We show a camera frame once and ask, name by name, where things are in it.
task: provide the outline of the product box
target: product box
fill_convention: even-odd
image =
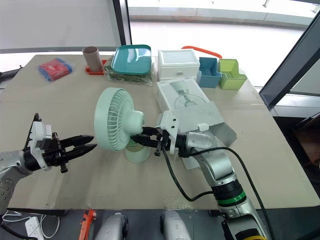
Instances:
[[[226,123],[216,104],[210,101],[193,78],[176,78],[157,82],[157,101],[162,112],[170,110],[178,120],[179,133],[199,132],[200,124],[229,147],[237,134]],[[183,158],[187,170],[198,167],[193,158]]]

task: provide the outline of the lime green container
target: lime green container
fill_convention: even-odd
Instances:
[[[220,87],[223,90],[239,90],[247,80],[247,76],[239,73],[239,64],[236,59],[220,59],[218,72],[222,73]]]

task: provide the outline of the table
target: table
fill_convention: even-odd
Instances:
[[[56,55],[36,55],[8,84],[0,98],[0,151],[22,149],[34,113],[61,139],[94,135],[94,111],[104,89],[126,89],[135,109],[145,114],[145,125],[155,126],[160,109],[156,83],[152,86],[112,82],[104,76],[85,73],[81,55],[65,55],[75,71],[47,82],[37,66]],[[226,123],[237,133],[230,146],[242,157],[266,208],[310,207],[320,200],[268,109],[249,81],[239,91],[204,88]],[[230,160],[253,205],[260,208],[246,175],[237,161]],[[210,188],[200,171],[187,171],[180,158],[171,159],[173,170],[191,197]],[[31,209],[217,209],[211,195],[186,201],[175,186],[165,159],[151,154],[134,164],[124,151],[96,147],[90,153],[60,168],[36,171],[22,179],[12,196],[11,208]]]

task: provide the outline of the white cardboard box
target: white cardboard box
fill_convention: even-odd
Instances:
[[[159,50],[158,80],[197,78],[200,63],[193,49]]]
[[[180,133],[198,132],[198,124],[208,124],[209,130],[223,145],[228,147],[237,139],[216,104],[208,99],[193,78],[181,77],[156,84],[160,109],[162,112],[172,111],[179,122]],[[193,157],[182,160],[187,170],[199,166]]]

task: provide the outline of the black cable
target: black cable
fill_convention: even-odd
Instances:
[[[25,239],[25,240],[38,240],[37,237],[33,237],[33,236],[23,236],[15,231],[13,231],[12,229],[10,229],[9,227],[7,227],[6,225],[4,225],[3,223],[1,224],[1,228],[3,228],[5,231],[7,231],[8,233],[12,234],[13,236],[19,238],[19,239]]]
[[[250,174],[244,164],[244,161],[241,159],[241,157],[238,155],[238,153],[236,153],[234,150],[232,150],[231,148],[229,147],[226,147],[226,146],[219,146],[219,147],[213,147],[213,148],[208,148],[208,149],[205,149],[205,150],[202,150],[202,151],[198,151],[198,152],[195,152],[195,153],[192,153],[189,155],[189,157],[192,157],[192,156],[196,156],[196,155],[200,155],[200,154],[204,154],[204,153],[207,153],[207,152],[210,152],[210,151],[215,151],[215,150],[228,150],[229,152],[233,153],[236,158],[239,160],[244,172],[245,172],[245,175],[246,177],[248,178],[249,180],[249,183],[252,187],[252,190],[256,196],[256,199],[258,200],[259,204],[260,204],[260,207],[261,207],[261,210],[262,210],[262,213],[264,215],[264,218],[265,218],[265,221],[266,221],[266,224],[268,225],[268,228],[269,228],[269,232],[270,232],[270,235],[271,235],[271,239],[272,240],[275,240],[275,234],[274,234],[274,231],[273,231],[273,228],[271,226],[271,222],[270,222],[270,219],[268,217],[268,214],[267,214],[267,211],[265,209],[265,206],[259,196],[259,193],[254,185],[254,182],[252,181],[251,177],[250,177]]]
[[[167,166],[168,166],[170,175],[171,175],[171,177],[172,177],[175,185],[177,186],[177,188],[179,189],[180,193],[184,196],[185,199],[187,199],[189,202],[193,202],[193,201],[197,200],[198,198],[201,198],[201,197],[204,196],[204,195],[214,194],[213,191],[205,191],[205,192],[203,192],[203,193],[198,194],[198,195],[195,196],[195,197],[192,197],[192,198],[189,197],[189,196],[185,193],[185,191],[183,190],[183,188],[181,187],[180,183],[178,182],[178,180],[177,180],[177,178],[176,178],[176,176],[175,176],[174,171],[172,170],[172,167],[171,167],[171,164],[170,164],[170,161],[169,161],[167,152],[166,152],[166,150],[165,150],[165,147],[162,146],[161,148],[162,148],[162,152],[163,152],[163,155],[164,155],[166,164],[167,164]]]

